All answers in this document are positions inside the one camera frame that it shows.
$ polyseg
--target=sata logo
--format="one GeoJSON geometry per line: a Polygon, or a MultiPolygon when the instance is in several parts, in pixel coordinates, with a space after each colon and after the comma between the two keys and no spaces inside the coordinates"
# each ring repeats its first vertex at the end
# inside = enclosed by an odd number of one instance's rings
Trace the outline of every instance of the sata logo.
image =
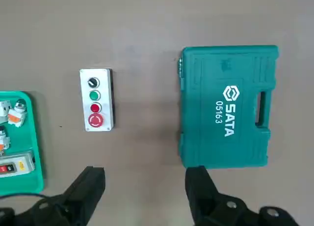
{"type": "Polygon", "coordinates": [[[225,88],[223,95],[225,99],[227,100],[227,102],[231,102],[237,99],[237,97],[240,95],[240,92],[239,92],[239,89],[237,89],[237,86],[231,85],[225,88]]]}
{"type": "MultiPolygon", "coordinates": [[[[223,92],[227,102],[235,101],[240,95],[239,89],[235,85],[227,86],[223,92]]],[[[235,134],[236,105],[226,104],[225,137],[235,134]]]]}

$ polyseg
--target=green push button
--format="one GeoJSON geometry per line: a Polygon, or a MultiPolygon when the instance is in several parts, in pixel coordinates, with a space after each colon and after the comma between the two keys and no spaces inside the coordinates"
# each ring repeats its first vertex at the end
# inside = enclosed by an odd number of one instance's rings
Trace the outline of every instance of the green push button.
{"type": "Polygon", "coordinates": [[[100,98],[100,93],[97,90],[93,90],[89,93],[89,98],[93,101],[97,101],[100,98]]]}

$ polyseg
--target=red push button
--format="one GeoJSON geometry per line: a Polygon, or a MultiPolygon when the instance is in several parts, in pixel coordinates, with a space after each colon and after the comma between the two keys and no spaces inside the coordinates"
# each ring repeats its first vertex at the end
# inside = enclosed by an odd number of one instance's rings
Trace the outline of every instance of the red push button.
{"type": "Polygon", "coordinates": [[[88,118],[88,123],[90,124],[90,126],[94,128],[98,128],[102,126],[103,122],[104,122],[104,118],[99,113],[91,114],[88,118]]]}
{"type": "Polygon", "coordinates": [[[8,168],[6,166],[0,166],[0,172],[1,173],[7,173],[8,172],[8,168]]]}
{"type": "Polygon", "coordinates": [[[91,106],[90,106],[90,110],[93,112],[93,113],[97,113],[97,112],[100,112],[101,110],[101,105],[98,103],[98,102],[95,102],[93,103],[91,106]]]}

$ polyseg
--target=gray table surface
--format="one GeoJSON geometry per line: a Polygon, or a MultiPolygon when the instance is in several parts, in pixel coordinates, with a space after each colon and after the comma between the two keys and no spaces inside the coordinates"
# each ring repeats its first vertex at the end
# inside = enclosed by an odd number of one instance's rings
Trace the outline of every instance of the gray table surface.
{"type": "MultiPolygon", "coordinates": [[[[86,165],[107,189],[91,226],[190,226],[177,152],[183,47],[275,44],[269,164],[210,171],[219,190],[253,210],[274,204],[304,226],[314,202],[313,0],[0,0],[0,90],[35,98],[45,194],[86,165]],[[79,69],[114,70],[116,128],[84,131],[79,69]]],[[[32,198],[0,206],[22,211],[32,198]]]]}

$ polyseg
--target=black selector switch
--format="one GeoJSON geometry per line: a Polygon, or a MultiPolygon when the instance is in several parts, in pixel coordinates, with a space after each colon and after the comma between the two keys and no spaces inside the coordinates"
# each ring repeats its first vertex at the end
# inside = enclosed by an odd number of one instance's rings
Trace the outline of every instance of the black selector switch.
{"type": "Polygon", "coordinates": [[[91,88],[97,88],[99,86],[99,80],[97,78],[90,78],[88,80],[88,85],[91,88]]]}

